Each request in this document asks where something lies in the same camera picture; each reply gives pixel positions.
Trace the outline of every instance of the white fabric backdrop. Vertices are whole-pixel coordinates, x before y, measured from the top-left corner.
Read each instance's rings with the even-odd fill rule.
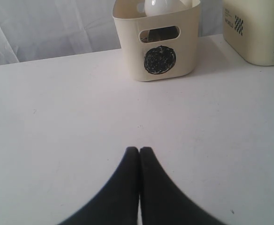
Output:
[[[222,32],[222,0],[201,0],[200,35]],[[0,0],[0,65],[120,48],[114,0]]]

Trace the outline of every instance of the black circle drawing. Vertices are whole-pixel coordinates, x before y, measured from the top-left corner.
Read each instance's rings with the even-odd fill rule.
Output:
[[[144,59],[144,67],[150,74],[164,74],[176,63],[176,55],[172,48],[160,46],[150,49]]]

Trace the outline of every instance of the white tabletop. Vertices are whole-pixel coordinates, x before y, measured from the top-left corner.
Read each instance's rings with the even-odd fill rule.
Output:
[[[121,50],[0,66],[0,225],[54,225],[151,146],[174,182],[230,225],[274,225],[274,67],[221,35],[190,75],[129,77]]]

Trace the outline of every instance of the cream storage bin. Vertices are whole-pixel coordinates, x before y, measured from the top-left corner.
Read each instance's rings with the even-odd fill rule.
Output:
[[[116,0],[113,17],[133,79],[152,81],[190,73],[196,65],[200,0],[184,11],[146,17],[144,0]]]
[[[246,61],[274,65],[274,0],[223,0],[223,36]]]

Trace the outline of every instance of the wrinkled fabric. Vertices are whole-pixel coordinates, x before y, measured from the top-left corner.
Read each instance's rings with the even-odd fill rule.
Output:
[[[222,32],[222,0],[201,0],[199,35]],[[0,0],[0,65],[120,48],[114,0]]]

